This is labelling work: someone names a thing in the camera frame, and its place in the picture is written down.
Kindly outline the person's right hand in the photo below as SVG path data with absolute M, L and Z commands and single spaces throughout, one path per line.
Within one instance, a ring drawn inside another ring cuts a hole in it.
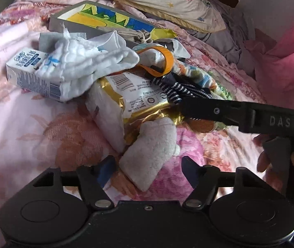
M 267 142 L 268 140 L 271 140 L 271 136 L 268 136 L 266 134 L 260 134 L 256 137 L 254 137 L 253 142 L 256 146 L 261 147 L 263 143 Z M 291 155 L 291 161 L 293 163 L 294 166 L 294 152 Z M 266 152 L 263 151 L 258 158 L 258 162 L 257 162 L 257 171 L 258 172 L 264 172 L 266 171 L 266 169 L 270 166 L 271 164 L 271 160 L 268 158 L 268 156 L 266 155 Z

